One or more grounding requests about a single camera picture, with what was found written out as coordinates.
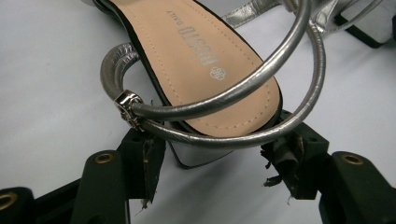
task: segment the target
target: shoe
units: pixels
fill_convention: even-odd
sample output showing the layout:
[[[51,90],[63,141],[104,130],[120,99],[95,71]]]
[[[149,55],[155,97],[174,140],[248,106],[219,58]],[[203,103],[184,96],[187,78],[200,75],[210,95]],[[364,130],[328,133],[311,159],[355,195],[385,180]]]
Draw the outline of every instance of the shoe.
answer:
[[[165,105],[210,98],[254,72],[262,59],[208,8],[192,0],[94,0],[117,17]],[[238,103],[179,129],[234,137],[274,125],[282,106],[274,78]]]

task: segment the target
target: white table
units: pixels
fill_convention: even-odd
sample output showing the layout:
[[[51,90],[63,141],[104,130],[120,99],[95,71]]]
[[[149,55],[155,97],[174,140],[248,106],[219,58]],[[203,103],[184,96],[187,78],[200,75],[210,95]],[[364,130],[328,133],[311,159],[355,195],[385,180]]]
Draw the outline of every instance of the white table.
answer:
[[[220,15],[237,7],[205,1]],[[99,80],[101,61],[128,42],[113,19],[87,1],[0,3],[0,189],[28,187],[39,197],[81,177],[94,152],[115,149],[128,126]],[[277,7],[237,31],[265,58],[288,31],[293,16]],[[343,32],[324,38],[327,77],[305,121],[330,142],[330,152],[369,158],[396,184],[396,43],[370,49]],[[294,110],[312,76],[307,38],[276,74],[284,108]],[[141,64],[127,89],[149,101],[153,91]],[[133,223],[320,223],[318,200],[296,201],[281,184],[265,188],[260,149],[235,151],[185,171],[167,150],[154,204]]]

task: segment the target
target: insole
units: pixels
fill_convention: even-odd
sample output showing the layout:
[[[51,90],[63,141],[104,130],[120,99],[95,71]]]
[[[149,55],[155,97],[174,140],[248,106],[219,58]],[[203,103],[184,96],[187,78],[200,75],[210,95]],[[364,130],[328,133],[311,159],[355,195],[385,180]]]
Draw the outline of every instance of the insole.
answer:
[[[255,71],[261,58],[235,32],[192,0],[111,0],[134,27],[171,105],[210,98]],[[275,114],[274,78],[242,101],[186,122],[218,137],[258,130]]]

